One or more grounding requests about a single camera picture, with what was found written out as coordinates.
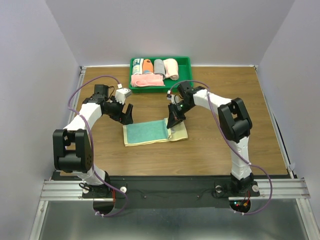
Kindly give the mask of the yellow green towel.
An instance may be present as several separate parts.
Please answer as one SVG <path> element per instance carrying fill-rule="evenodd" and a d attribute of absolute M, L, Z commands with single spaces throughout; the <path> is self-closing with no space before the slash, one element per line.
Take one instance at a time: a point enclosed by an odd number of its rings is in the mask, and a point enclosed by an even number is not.
<path fill-rule="evenodd" d="M 124 145 L 133 147 L 188 139 L 187 129 L 183 122 L 172 128 L 167 128 L 167 123 L 168 118 L 164 118 L 163 120 L 124 125 Z"/>

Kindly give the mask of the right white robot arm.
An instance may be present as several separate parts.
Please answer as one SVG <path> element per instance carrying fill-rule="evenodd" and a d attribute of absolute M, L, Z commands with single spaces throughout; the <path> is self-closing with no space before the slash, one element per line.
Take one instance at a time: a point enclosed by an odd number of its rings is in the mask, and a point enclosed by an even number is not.
<path fill-rule="evenodd" d="M 172 89 L 167 91 L 167 128 L 171 129 L 186 120 L 185 113 L 195 106 L 211 111 L 218 129 L 231 152 L 230 189 L 235 195 L 242 195 L 254 181 L 249 161 L 249 136 L 253 127 L 244 101 L 229 99 L 210 92 L 207 85 L 193 87 L 190 80 L 176 84 L 181 100 L 177 101 Z"/>

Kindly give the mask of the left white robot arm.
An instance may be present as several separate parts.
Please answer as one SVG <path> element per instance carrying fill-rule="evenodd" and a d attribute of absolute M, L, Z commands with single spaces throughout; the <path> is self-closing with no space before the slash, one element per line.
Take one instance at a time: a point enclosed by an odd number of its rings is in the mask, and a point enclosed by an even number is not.
<path fill-rule="evenodd" d="M 80 187 L 87 193 L 95 193 L 100 197 L 112 193 L 109 174 L 94 164 L 91 129 L 103 115 L 122 125 L 132 124 L 133 105 L 125 105 L 131 94 L 132 91 L 121 84 L 114 95 L 109 94 L 109 86 L 96 84 L 93 95 L 82 102 L 74 119 L 63 129 L 53 132 L 54 167 L 81 178 L 83 182 Z"/>

